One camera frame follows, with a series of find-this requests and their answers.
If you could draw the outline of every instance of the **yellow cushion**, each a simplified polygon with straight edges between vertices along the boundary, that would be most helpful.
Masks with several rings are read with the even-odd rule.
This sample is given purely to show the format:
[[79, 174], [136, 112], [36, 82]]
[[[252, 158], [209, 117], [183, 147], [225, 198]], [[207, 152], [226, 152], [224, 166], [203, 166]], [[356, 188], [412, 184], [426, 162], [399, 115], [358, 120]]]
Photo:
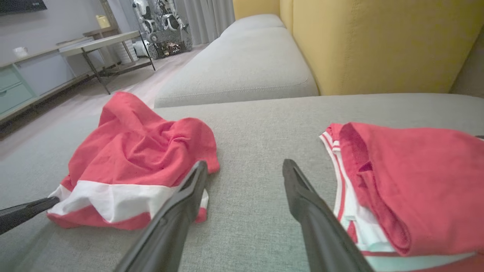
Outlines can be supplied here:
[[484, 0], [296, 0], [293, 36], [322, 94], [448, 92]]
[[292, 6], [293, 0], [280, 0], [280, 17], [286, 29], [292, 34]]
[[235, 19], [257, 14], [279, 16], [279, 0], [233, 0]]

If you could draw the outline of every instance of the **white stripe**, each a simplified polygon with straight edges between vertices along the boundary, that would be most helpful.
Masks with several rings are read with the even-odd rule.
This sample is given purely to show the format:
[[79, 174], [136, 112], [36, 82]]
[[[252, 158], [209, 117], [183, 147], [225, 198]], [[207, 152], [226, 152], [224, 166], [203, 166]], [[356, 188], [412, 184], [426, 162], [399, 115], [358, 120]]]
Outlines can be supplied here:
[[341, 152], [335, 152], [341, 173], [346, 183], [345, 209], [343, 217], [355, 221], [355, 229], [358, 237], [357, 246], [362, 251], [371, 252], [395, 252], [390, 242], [381, 229], [378, 220], [373, 213], [361, 206], [356, 198], [353, 184], [346, 173]]
[[397, 272], [427, 269], [450, 264], [474, 256], [464, 253], [451, 256], [415, 256], [415, 257], [377, 257], [366, 256], [366, 260], [376, 272]]
[[[143, 212], [149, 212], [153, 218], [176, 189], [161, 185], [78, 181], [70, 194], [60, 185], [50, 196], [57, 196], [61, 201], [47, 212], [66, 215], [92, 205], [109, 223], [124, 221]], [[206, 196], [202, 201], [208, 202]]]
[[200, 202], [201, 208], [207, 208], [209, 204], [209, 194], [206, 189], [203, 189], [202, 201]]
[[333, 138], [331, 138], [331, 135], [329, 135], [327, 132], [323, 132], [323, 134], [320, 135], [319, 138], [321, 139], [321, 141], [323, 141], [323, 144], [326, 147], [326, 151], [328, 152], [328, 155], [330, 156], [331, 161], [333, 162], [334, 171], [336, 173], [337, 189], [336, 189], [336, 201], [334, 202], [333, 213], [336, 217], [338, 217], [339, 209], [341, 208], [341, 197], [342, 197], [341, 195], [343, 191], [342, 186], [344, 185], [343, 185], [343, 181], [341, 180], [341, 175], [339, 174], [338, 164], [336, 163], [333, 152], [331, 151], [332, 146], [330, 145], [330, 143], [333, 142]]

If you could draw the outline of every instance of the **table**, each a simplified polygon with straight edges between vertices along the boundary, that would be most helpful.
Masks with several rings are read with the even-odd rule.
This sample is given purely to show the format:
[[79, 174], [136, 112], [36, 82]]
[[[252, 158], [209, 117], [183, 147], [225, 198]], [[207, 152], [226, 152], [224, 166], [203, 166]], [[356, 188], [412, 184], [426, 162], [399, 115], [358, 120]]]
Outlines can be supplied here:
[[121, 42], [122, 45], [124, 46], [124, 49], [128, 53], [128, 56], [129, 56], [131, 62], [134, 62], [133, 56], [131, 56], [131, 53], [129, 52], [128, 47], [126, 46], [126, 43], [124, 41], [131, 40], [131, 39], [134, 39], [134, 38], [137, 38], [137, 37], [141, 37], [141, 41], [143, 42], [143, 45], [144, 45], [145, 50], [147, 52], [148, 49], [146, 48], [146, 45], [144, 44], [143, 37], [141, 36], [141, 32], [133, 31], [133, 32], [122, 33], [122, 34], [118, 34], [118, 35], [114, 35], [114, 36], [109, 36], [109, 37], [106, 37], [106, 38], [103, 38], [103, 39], [94, 40], [90, 43], [86, 43], [86, 44], [83, 44], [83, 45], [73, 47], [69, 50], [63, 51], [62, 55], [65, 56], [65, 57], [69, 57], [69, 56], [73, 56], [73, 55], [77, 55], [77, 54], [82, 54], [84, 59], [88, 63], [89, 67], [91, 68], [92, 72], [96, 76], [97, 80], [103, 85], [103, 87], [107, 91], [107, 93], [111, 94], [111, 92], [107, 89], [107, 84], [105, 84], [101, 80], [102, 76], [106, 76], [108, 78], [110, 76], [118, 76], [118, 75], [122, 75], [122, 74], [131, 72], [133, 70], [136, 70], [136, 69], [139, 69], [139, 68], [142, 68], [142, 67], [146, 67], [146, 66], [149, 66], [149, 65], [151, 65], [153, 67], [153, 70], [156, 71], [156, 69], [153, 65], [153, 61], [151, 59], [151, 56], [148, 55], [150, 62], [137, 64], [137, 65], [130, 66], [130, 67], [125, 68], [125, 69], [120, 69], [120, 70], [114, 71], [114, 72], [108, 71], [106, 68], [103, 68], [102, 71], [98, 72], [96, 70], [96, 68], [94, 67], [94, 65], [92, 64], [92, 61], [89, 59], [88, 54], [93, 52], [93, 51], [96, 51], [96, 50], [98, 50], [102, 47], [105, 47], [105, 46], [108, 46], [108, 45], [113, 45], [113, 44]]

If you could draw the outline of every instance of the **gray sofa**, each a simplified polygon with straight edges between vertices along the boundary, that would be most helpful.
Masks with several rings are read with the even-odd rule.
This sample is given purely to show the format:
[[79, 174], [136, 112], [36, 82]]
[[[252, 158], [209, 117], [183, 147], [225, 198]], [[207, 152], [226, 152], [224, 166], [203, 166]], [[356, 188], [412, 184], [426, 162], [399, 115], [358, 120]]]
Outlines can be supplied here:
[[[208, 180], [208, 220], [193, 224], [180, 271], [308, 271], [299, 224], [282, 177], [295, 160], [332, 206], [336, 179], [318, 136], [331, 122], [439, 127], [484, 135], [484, 99], [452, 94], [371, 94], [159, 108], [168, 120], [195, 117], [214, 132], [220, 171]], [[67, 174], [98, 117], [59, 125], [1, 162], [0, 207], [47, 196]], [[0, 236], [5, 271], [111, 271], [140, 231], [63, 229], [43, 214]]]
[[265, 14], [229, 26], [162, 87], [155, 107], [317, 95], [291, 34]]

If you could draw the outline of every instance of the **folded clothing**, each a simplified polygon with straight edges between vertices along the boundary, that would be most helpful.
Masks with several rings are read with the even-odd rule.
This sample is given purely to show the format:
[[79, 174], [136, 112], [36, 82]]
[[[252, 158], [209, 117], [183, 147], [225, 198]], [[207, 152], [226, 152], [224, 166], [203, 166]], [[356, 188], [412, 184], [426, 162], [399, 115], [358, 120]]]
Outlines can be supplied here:
[[[333, 131], [334, 126], [341, 127], [339, 124], [332, 126]], [[388, 242], [372, 212], [358, 203], [341, 157], [338, 134], [331, 135], [331, 132], [332, 130], [328, 129], [319, 138], [324, 143], [336, 172], [338, 186], [334, 214], [376, 272], [444, 272], [451, 271], [448, 270], [449, 267], [457, 267], [461, 272], [484, 270], [484, 256], [477, 252], [456, 255], [400, 256]]]
[[484, 248], [484, 142], [448, 129], [332, 124], [358, 202], [402, 256]]

